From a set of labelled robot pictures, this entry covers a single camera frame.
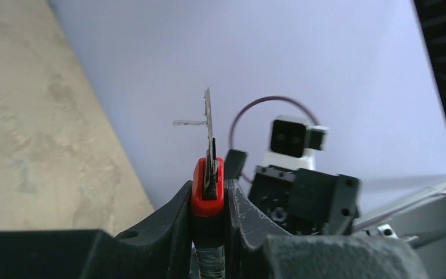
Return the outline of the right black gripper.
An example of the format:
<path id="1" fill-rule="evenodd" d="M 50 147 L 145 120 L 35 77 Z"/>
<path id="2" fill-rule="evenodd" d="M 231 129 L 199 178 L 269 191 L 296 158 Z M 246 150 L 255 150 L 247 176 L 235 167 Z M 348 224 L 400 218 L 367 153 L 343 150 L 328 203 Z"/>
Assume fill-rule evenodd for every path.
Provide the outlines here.
<path id="1" fill-rule="evenodd" d="M 231 149 L 225 157 L 225 192 L 231 236 L 351 235 L 358 218 L 361 181 L 304 168 L 257 166 L 248 194 L 239 179 L 246 152 Z"/>

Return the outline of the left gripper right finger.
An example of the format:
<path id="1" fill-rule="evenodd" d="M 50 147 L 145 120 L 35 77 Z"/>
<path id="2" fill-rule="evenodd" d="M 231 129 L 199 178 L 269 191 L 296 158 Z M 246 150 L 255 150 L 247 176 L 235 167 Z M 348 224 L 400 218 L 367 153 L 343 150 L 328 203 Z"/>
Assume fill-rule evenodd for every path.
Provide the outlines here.
<path id="1" fill-rule="evenodd" d="M 242 191 L 225 183 L 227 278 L 427 278 L 415 251 L 382 237 L 295 236 L 274 224 Z"/>

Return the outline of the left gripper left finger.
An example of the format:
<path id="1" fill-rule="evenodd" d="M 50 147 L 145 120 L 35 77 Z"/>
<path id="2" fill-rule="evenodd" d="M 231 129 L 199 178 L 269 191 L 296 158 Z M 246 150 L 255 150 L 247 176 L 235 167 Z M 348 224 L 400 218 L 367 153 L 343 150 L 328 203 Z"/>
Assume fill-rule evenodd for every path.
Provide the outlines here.
<path id="1" fill-rule="evenodd" d="M 186 182 L 115 237 L 102 230 L 0 231 L 0 278 L 188 278 L 191 188 Z"/>

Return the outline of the red black utility knife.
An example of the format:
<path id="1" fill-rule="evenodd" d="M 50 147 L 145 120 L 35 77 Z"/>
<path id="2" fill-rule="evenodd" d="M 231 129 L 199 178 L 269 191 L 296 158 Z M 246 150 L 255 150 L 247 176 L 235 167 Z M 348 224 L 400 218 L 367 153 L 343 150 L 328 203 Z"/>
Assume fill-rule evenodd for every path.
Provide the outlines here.
<path id="1" fill-rule="evenodd" d="M 199 278 L 225 278 L 224 160 L 216 156 L 210 89 L 204 91 L 204 121 L 176 120 L 175 126 L 207 127 L 208 147 L 193 172 L 190 224 Z"/>

